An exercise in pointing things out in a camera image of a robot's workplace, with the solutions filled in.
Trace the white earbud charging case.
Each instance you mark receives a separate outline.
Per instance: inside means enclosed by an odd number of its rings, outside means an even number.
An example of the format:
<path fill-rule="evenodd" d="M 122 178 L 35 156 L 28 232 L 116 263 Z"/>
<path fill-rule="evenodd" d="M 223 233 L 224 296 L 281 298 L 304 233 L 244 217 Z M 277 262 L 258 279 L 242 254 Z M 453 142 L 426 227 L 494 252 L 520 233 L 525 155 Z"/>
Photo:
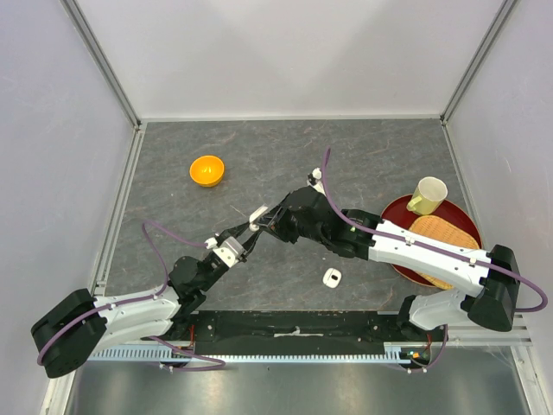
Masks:
<path fill-rule="evenodd" d="M 252 232 L 258 232 L 260 230 L 259 221 L 268 211 L 269 208 L 266 205 L 262 205 L 261 207 L 257 208 L 252 214 L 250 214 L 249 229 Z"/>

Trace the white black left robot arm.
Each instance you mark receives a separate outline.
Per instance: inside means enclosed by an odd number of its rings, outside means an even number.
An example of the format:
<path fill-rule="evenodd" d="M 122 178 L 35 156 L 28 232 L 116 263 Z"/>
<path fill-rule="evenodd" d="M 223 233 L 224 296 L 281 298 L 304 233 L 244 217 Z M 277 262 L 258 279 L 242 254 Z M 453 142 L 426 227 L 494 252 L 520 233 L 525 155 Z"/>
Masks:
<path fill-rule="evenodd" d="M 50 379 L 65 376 L 106 348 L 136 339 L 166 335 L 180 340 L 189 331 L 189 317 L 206 293 L 257 243 L 259 228 L 244 223 L 203 243 L 203 259 L 184 256 L 165 268 L 162 284 L 121 296 L 94 296 L 75 290 L 31 328 L 37 363 Z"/>

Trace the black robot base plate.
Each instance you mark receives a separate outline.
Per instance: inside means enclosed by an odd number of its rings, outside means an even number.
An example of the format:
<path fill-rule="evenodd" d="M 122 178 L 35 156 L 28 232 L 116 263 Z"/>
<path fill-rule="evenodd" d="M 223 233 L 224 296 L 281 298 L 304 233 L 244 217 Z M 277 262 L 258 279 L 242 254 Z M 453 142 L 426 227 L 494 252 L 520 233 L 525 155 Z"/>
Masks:
<path fill-rule="evenodd" d="M 202 310 L 175 322 L 162 339 L 192 342 L 198 354 L 379 354 L 385 344 L 438 343 L 444 331 L 401 326 L 377 311 Z"/>

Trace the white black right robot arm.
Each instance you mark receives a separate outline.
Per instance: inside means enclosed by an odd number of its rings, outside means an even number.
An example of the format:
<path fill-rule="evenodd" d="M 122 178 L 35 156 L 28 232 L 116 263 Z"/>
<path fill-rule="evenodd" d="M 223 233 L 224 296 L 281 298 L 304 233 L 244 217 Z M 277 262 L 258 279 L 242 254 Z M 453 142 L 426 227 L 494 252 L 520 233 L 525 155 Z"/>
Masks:
<path fill-rule="evenodd" d="M 487 252 L 436 241 L 375 214 L 339 210 L 312 187 L 287 194 L 257 224 L 283 242 L 310 239 L 344 258 L 397 265 L 450 284 L 450 290 L 404 299 L 395 326 L 405 340 L 466 321 L 497 332 L 512 329 L 519 291 L 512 274 L 518 266 L 505 246 Z"/>

